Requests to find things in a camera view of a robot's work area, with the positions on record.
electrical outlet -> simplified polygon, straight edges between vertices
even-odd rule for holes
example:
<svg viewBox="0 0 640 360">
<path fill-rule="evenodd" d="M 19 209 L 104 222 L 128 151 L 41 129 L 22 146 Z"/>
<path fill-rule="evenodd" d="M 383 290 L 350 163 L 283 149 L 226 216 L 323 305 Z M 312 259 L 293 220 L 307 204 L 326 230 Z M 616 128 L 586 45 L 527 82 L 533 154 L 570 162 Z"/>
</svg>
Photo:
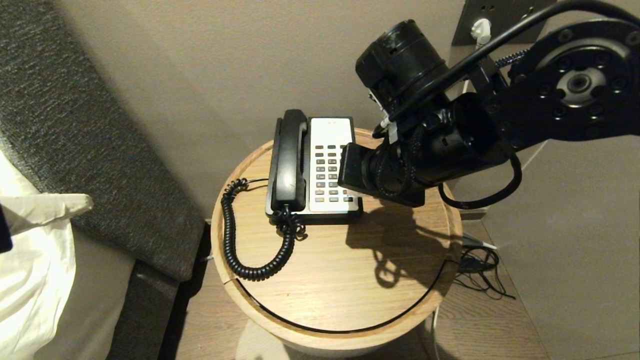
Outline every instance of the electrical outlet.
<svg viewBox="0 0 640 360">
<path fill-rule="evenodd" d="M 474 45 L 471 27 L 476 21 L 485 18 L 491 22 L 491 35 L 496 37 L 530 14 L 554 4 L 557 0 L 466 0 L 452 45 Z M 545 22 L 535 25 L 510 44 L 531 44 L 536 42 Z"/>
</svg>

telephone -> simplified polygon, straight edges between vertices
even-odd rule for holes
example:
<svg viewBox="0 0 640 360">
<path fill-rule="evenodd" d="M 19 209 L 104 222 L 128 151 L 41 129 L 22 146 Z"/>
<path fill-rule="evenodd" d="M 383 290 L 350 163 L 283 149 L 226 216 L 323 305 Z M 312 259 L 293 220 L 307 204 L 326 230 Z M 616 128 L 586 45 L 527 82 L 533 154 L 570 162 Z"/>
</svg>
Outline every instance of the telephone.
<svg viewBox="0 0 640 360">
<path fill-rule="evenodd" d="M 360 216 L 362 199 L 338 186 L 342 150 L 350 142 L 352 118 L 307 118 L 287 110 L 276 123 L 266 214 L 288 206 L 306 224 Z"/>
</svg>

black robotic arm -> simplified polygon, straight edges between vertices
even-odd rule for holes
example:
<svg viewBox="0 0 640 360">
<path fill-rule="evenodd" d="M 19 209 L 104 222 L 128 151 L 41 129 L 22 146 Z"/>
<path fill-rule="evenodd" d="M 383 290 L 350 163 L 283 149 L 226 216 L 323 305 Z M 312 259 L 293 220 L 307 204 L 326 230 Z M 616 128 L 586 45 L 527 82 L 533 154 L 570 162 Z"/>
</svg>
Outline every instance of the black robotic arm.
<svg viewBox="0 0 640 360">
<path fill-rule="evenodd" d="M 526 53 L 494 62 L 489 53 L 539 21 L 570 10 L 604 15 L 558 29 Z M 513 62 L 509 84 L 499 67 Z M 448 69 L 412 20 L 382 34 L 356 72 L 385 114 L 376 149 L 351 143 L 339 184 L 408 206 L 424 189 L 457 208 L 480 208 L 513 193 L 522 179 L 516 153 L 547 139 L 584 141 L 640 135 L 640 19 L 613 5 L 567 0 L 532 14 Z M 476 93 L 444 91 L 468 78 Z M 512 181 L 485 199 L 458 202 L 443 182 L 509 160 Z"/>
</svg>

wooden table top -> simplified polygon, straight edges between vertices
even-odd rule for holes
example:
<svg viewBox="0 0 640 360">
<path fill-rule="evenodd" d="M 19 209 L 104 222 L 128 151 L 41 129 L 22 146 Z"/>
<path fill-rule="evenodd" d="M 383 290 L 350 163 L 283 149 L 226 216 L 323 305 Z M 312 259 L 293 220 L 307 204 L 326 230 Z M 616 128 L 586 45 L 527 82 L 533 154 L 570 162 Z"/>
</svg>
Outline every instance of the wooden table top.
<svg viewBox="0 0 640 360">
<path fill-rule="evenodd" d="M 375 147 L 379 140 L 357 129 L 356 142 Z M 272 146 L 269 142 L 249 155 L 227 182 L 267 177 Z M 250 188 L 233 203 L 237 255 L 247 266 L 262 266 L 282 239 L 264 213 L 266 182 Z M 439 305 L 457 271 L 451 261 L 460 257 L 460 214 L 442 202 L 436 189 L 427 190 L 426 197 L 420 208 L 365 197 L 365 213 L 348 225 L 308 225 L 308 238 L 296 242 L 282 270 L 254 282 L 236 279 L 221 256 L 219 196 L 211 227 L 218 273 L 245 313 L 286 340 L 300 343 L 294 334 L 305 334 L 307 343 L 318 345 L 317 339 L 308 341 L 309 335 L 327 339 L 331 332 L 350 332 L 347 338 L 375 333 L 367 345 L 389 341 Z"/>
</svg>

beige wall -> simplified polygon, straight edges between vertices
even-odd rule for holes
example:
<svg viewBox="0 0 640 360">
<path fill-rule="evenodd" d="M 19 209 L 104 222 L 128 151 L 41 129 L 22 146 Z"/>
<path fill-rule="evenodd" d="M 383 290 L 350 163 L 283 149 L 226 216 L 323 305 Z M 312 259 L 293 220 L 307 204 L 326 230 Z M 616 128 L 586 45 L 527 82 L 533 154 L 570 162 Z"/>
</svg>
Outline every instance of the beige wall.
<svg viewBox="0 0 640 360">
<path fill-rule="evenodd" d="M 637 0 L 611 2 L 640 15 Z M 380 121 L 353 69 L 387 28 L 415 19 L 443 58 L 471 51 L 450 46 L 463 0 L 57 3 L 205 218 L 229 172 L 272 139 L 286 109 L 351 115 L 367 129 Z M 546 29 L 584 15 L 563 15 Z M 638 350 L 637 144 L 549 143 L 522 189 L 488 215 L 553 358 Z M 508 167 L 489 170 L 458 181 L 454 193 L 478 198 L 510 176 Z M 567 343 L 576 345 L 563 352 Z"/>
<path fill-rule="evenodd" d="M 289 108 L 381 120 L 360 53 L 415 19 L 444 58 L 463 1 L 58 1 L 205 218 L 231 170 Z"/>
</svg>

